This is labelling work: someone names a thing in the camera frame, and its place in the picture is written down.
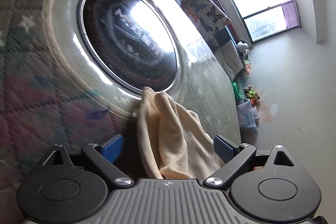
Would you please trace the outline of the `clear plastic storage box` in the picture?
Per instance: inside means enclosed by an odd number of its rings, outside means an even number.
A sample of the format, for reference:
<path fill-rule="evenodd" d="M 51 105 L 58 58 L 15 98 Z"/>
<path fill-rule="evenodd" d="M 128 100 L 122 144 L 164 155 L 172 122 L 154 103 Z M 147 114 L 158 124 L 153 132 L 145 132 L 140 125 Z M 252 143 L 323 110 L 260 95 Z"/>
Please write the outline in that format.
<path fill-rule="evenodd" d="M 242 131 L 257 132 L 257 123 L 259 115 L 257 108 L 251 105 L 250 101 L 245 101 L 236 107 L 239 127 Z"/>

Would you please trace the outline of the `right butterfly print cushion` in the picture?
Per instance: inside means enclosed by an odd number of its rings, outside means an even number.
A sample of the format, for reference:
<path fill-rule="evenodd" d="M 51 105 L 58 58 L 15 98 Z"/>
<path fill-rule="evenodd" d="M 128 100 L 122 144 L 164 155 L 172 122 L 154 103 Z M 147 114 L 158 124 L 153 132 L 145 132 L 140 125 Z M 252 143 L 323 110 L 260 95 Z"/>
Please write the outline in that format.
<path fill-rule="evenodd" d="M 211 0 L 188 0 L 183 9 L 205 41 L 231 24 L 230 18 Z"/>

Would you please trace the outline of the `orange green plush toy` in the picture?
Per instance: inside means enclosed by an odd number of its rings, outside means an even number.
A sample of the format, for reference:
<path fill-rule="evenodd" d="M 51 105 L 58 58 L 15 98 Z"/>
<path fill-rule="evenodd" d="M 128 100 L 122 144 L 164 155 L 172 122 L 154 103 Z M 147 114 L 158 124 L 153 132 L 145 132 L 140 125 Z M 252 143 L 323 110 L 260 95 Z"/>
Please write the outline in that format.
<path fill-rule="evenodd" d="M 251 72 L 251 64 L 249 62 L 249 60 L 243 60 L 243 63 L 244 63 L 244 71 L 245 71 L 245 74 L 246 75 L 249 75 L 250 72 Z"/>

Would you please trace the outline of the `colourful plush toys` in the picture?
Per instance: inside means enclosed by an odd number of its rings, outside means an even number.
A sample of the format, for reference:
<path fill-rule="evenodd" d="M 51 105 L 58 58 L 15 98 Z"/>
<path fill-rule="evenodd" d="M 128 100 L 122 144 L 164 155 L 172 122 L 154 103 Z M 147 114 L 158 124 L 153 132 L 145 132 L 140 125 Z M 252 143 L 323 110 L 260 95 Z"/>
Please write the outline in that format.
<path fill-rule="evenodd" d="M 244 92 L 246 94 L 246 97 L 252 102 L 252 103 L 260 103 L 260 96 L 258 92 L 253 90 L 252 85 L 248 85 L 244 88 Z"/>

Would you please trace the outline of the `grey plain cushion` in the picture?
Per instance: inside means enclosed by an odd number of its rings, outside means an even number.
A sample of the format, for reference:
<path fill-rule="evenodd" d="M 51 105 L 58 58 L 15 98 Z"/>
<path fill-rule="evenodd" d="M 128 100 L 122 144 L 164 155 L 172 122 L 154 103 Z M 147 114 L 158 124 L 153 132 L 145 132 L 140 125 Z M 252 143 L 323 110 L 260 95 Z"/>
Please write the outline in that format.
<path fill-rule="evenodd" d="M 219 47 L 214 55 L 231 82 L 244 69 L 235 43 L 231 39 Z"/>

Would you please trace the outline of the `blue corner sofa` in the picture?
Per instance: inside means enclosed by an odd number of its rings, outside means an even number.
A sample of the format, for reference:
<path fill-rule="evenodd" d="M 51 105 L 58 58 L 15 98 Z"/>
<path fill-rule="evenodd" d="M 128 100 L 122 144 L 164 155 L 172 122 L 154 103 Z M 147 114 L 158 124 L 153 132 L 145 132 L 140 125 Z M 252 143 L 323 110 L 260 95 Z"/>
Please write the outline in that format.
<path fill-rule="evenodd" d="M 193 22 L 229 79 L 249 75 L 247 42 L 238 41 L 231 20 L 219 0 L 175 0 Z"/>

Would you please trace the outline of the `black round induction cooktop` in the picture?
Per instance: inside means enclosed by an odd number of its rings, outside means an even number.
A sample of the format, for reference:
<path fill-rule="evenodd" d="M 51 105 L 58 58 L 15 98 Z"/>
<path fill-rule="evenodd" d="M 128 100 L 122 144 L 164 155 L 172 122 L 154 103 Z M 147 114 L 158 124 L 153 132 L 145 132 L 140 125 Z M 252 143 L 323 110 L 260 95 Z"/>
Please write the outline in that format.
<path fill-rule="evenodd" d="M 78 25 L 98 66 L 125 89 L 139 94 L 173 87 L 180 72 L 175 38 L 147 0 L 81 0 Z"/>

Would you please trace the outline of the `grey quilted star table cover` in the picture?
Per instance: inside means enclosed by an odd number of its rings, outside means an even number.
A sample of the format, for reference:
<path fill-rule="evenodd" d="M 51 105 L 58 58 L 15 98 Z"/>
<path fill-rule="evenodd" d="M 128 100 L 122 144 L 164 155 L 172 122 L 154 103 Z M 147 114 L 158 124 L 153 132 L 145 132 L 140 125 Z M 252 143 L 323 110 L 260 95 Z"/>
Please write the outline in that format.
<path fill-rule="evenodd" d="M 53 144 L 78 153 L 82 145 L 121 134 L 116 165 L 145 176 L 133 110 L 138 100 L 92 67 L 77 79 L 54 55 L 43 32 L 44 0 L 1 0 L 1 223 L 21 223 L 17 189 Z M 240 142 L 230 78 L 183 11 L 185 0 L 153 0 L 180 30 L 184 71 L 170 95 L 197 113 L 206 133 Z"/>

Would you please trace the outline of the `cream beige garment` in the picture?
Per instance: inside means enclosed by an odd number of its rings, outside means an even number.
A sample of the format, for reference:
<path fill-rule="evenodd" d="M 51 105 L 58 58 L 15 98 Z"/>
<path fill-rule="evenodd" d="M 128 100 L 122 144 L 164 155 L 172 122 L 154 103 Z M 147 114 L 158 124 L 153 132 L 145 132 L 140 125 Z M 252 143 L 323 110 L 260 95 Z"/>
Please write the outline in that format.
<path fill-rule="evenodd" d="M 152 179 L 203 181 L 225 165 L 197 113 L 149 87 L 142 91 L 137 140 L 143 167 Z"/>

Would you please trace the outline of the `panda plush toy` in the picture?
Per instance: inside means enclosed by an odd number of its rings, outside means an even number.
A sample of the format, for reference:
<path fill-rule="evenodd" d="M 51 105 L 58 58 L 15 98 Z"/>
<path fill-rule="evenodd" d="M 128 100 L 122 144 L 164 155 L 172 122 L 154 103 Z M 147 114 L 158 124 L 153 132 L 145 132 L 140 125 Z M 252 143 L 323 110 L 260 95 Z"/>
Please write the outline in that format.
<path fill-rule="evenodd" d="M 237 43 L 236 46 L 237 46 L 238 51 L 240 52 L 242 58 L 244 60 L 248 59 L 249 48 L 248 48 L 247 42 L 240 41 L 240 42 Z"/>

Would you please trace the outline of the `green plastic bowl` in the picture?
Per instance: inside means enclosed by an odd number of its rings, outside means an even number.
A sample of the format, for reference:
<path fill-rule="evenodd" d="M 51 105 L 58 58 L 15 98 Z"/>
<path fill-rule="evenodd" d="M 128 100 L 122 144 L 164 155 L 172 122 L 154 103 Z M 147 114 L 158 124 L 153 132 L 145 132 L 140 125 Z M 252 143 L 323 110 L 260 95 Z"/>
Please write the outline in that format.
<path fill-rule="evenodd" d="M 236 100 L 242 100 L 244 97 L 242 96 L 242 93 L 240 91 L 240 88 L 236 82 L 232 83 L 232 88 L 234 91 L 234 96 Z"/>

